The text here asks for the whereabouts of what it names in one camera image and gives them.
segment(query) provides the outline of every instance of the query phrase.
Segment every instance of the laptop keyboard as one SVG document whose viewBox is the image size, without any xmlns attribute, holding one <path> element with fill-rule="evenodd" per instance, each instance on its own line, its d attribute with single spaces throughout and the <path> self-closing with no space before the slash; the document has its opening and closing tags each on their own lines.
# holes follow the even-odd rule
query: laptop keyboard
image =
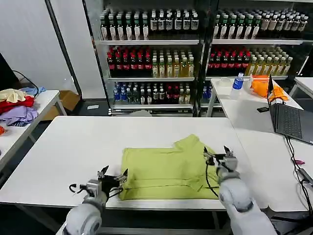
<svg viewBox="0 0 313 235">
<path fill-rule="evenodd" d="M 279 107 L 279 125 L 284 134 L 302 138 L 300 113 L 288 106 Z"/>
</svg>

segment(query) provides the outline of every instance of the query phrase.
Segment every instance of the white desk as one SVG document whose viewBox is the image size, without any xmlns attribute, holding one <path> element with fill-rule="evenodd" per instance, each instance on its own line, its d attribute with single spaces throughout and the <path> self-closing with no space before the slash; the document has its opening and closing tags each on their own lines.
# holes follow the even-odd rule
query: white desk
<svg viewBox="0 0 313 235">
<path fill-rule="evenodd" d="M 262 179 L 260 187 L 264 189 L 264 200 L 268 201 L 269 207 L 276 212 L 306 211 L 299 200 L 300 188 L 293 175 L 291 155 L 284 137 L 274 133 L 269 112 L 259 113 L 256 110 L 267 106 L 267 100 L 246 89 L 241 90 L 237 99 L 232 99 L 231 86 L 220 86 L 219 79 L 212 79 L 211 83 L 211 99 L 217 95 L 225 115 L 235 128 L 253 171 Z M 292 98 L 287 104 L 301 109 Z M 304 160 L 306 164 L 303 168 L 313 175 L 313 146 L 291 142 L 295 158 Z M 313 191 L 310 188 L 308 191 L 312 198 Z"/>
<path fill-rule="evenodd" d="M 0 136 L 0 171 L 24 143 L 27 137 L 31 135 L 31 132 L 53 105 L 56 105 L 60 114 L 66 115 L 59 99 L 59 91 L 45 91 L 40 93 L 35 99 L 34 108 L 38 112 L 38 117 L 35 118 L 32 123 L 25 127 L 17 127 L 6 126 L 5 122 L 0 121 L 0 125 L 7 130 L 7 133 Z"/>
<path fill-rule="evenodd" d="M 126 147 L 171 147 L 195 134 L 218 153 L 224 145 L 234 150 L 238 171 L 261 208 L 259 179 L 251 171 L 246 153 L 227 118 L 187 117 L 57 117 L 37 140 L 0 190 L 0 202 L 53 207 L 74 207 L 85 193 L 73 196 L 68 186 L 96 179 L 109 165 L 108 174 L 121 170 Z M 107 209 L 223 210 L 219 200 L 128 200 L 111 198 Z"/>
<path fill-rule="evenodd" d="M 293 97 L 298 89 L 313 99 L 313 77 L 295 77 L 296 84 L 293 86 L 289 95 Z"/>
</svg>

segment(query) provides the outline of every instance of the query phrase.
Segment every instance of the display refrigerator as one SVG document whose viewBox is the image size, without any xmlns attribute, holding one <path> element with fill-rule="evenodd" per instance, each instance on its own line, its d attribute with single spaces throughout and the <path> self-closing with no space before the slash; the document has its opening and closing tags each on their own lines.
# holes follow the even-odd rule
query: display refrigerator
<svg viewBox="0 0 313 235">
<path fill-rule="evenodd" d="M 211 78 L 271 74 L 292 83 L 313 45 L 311 0 L 83 5 L 110 116 L 147 110 L 156 117 L 201 117 Z"/>
</svg>

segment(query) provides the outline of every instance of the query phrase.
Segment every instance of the robotic arm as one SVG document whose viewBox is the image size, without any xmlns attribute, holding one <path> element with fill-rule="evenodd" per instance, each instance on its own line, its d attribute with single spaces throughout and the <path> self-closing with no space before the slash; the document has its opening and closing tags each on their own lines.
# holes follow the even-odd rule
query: robotic arm
<svg viewBox="0 0 313 235">
<path fill-rule="evenodd" d="M 240 179 L 236 171 L 238 160 L 227 147 L 226 154 L 211 154 L 204 148 L 206 164 L 215 165 L 220 184 L 220 202 L 225 206 L 231 222 L 234 235 L 277 235 L 269 218 L 261 212 L 256 201 L 250 195 L 249 189 Z M 94 235 L 101 227 L 101 213 L 107 200 L 122 191 L 122 184 L 127 180 L 128 171 L 120 176 L 105 175 L 109 166 L 98 172 L 97 180 L 90 180 L 86 185 L 80 185 L 79 191 L 70 185 L 72 192 L 87 191 L 82 204 L 74 207 L 67 215 L 64 235 Z"/>
</svg>

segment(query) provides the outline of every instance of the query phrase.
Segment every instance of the white wall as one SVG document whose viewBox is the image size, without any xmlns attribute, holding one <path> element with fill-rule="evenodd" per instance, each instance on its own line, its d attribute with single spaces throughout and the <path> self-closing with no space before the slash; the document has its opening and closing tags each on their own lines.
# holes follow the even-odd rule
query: white wall
<svg viewBox="0 0 313 235">
<path fill-rule="evenodd" d="M 76 91 L 44 0 L 0 1 L 0 52 L 38 86 Z"/>
<path fill-rule="evenodd" d="M 105 98 L 81 0 L 51 0 L 83 98 Z"/>
</svg>

